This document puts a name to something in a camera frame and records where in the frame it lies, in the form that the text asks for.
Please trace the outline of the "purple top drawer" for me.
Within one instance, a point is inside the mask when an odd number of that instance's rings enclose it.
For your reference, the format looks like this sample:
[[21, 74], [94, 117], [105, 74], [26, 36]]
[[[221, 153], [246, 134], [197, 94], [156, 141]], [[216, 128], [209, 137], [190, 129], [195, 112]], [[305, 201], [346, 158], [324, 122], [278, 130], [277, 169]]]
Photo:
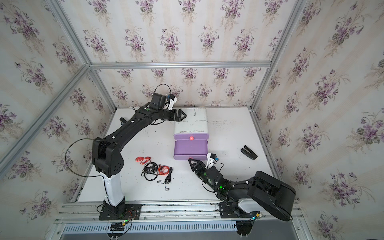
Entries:
[[174, 134], [174, 139], [176, 141], [200, 141], [200, 140], [208, 140], [210, 134], [208, 133], [181, 133]]

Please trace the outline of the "red wired earphones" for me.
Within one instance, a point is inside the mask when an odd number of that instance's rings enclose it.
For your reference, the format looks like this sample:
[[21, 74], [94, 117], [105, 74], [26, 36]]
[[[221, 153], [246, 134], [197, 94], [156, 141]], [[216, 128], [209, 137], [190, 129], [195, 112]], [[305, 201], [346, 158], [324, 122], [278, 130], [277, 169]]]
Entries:
[[167, 176], [170, 173], [171, 168], [169, 166], [159, 165], [158, 173], [161, 176]]
[[136, 162], [140, 163], [141, 165], [145, 165], [147, 163], [151, 163], [151, 157], [137, 157], [135, 159]]

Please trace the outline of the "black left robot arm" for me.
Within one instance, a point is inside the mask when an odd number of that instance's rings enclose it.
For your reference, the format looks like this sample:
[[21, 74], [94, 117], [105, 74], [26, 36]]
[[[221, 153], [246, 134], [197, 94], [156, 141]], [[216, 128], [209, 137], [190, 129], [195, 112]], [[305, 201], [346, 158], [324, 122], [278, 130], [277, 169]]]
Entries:
[[154, 90], [151, 101], [135, 109], [129, 120], [121, 119], [121, 127], [104, 138], [93, 139], [92, 164], [98, 172], [94, 177], [103, 179], [105, 206], [115, 209], [125, 205], [120, 172], [125, 163], [121, 151], [128, 142], [146, 127], [156, 125], [157, 120], [181, 122], [187, 117], [182, 110], [174, 109], [178, 99], [171, 87], [167, 84], [159, 86], [166, 86], [168, 94], [163, 95]]

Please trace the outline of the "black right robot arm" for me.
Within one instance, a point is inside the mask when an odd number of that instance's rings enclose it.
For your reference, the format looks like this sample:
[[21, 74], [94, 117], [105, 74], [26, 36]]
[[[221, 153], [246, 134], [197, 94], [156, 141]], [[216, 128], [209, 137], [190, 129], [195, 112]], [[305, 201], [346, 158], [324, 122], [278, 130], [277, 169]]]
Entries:
[[210, 192], [230, 207], [236, 217], [246, 218], [253, 212], [264, 209], [273, 217], [288, 222], [296, 198], [296, 190], [290, 185], [262, 172], [244, 181], [230, 181], [211, 164], [200, 160], [188, 160], [193, 173], [208, 186]]

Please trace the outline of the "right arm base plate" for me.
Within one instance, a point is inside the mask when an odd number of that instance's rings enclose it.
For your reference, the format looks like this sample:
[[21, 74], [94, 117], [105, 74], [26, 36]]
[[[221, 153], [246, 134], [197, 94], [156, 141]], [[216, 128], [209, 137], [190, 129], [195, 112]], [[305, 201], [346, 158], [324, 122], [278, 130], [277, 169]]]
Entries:
[[240, 209], [238, 206], [235, 206], [233, 204], [226, 204], [224, 202], [220, 202], [218, 204], [217, 210], [220, 213], [221, 219], [257, 219], [260, 216], [262, 216], [260, 211], [253, 211], [250, 213], [246, 213], [242, 209]]

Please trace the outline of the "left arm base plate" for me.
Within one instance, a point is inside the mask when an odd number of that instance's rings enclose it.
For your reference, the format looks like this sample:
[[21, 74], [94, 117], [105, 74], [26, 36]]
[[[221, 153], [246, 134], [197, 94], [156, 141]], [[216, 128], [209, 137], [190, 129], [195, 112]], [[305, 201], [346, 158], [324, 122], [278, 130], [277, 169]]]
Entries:
[[123, 207], [119, 205], [113, 207], [104, 203], [101, 210], [99, 210], [99, 221], [114, 221], [114, 220], [138, 220], [142, 210], [141, 204], [125, 204]]

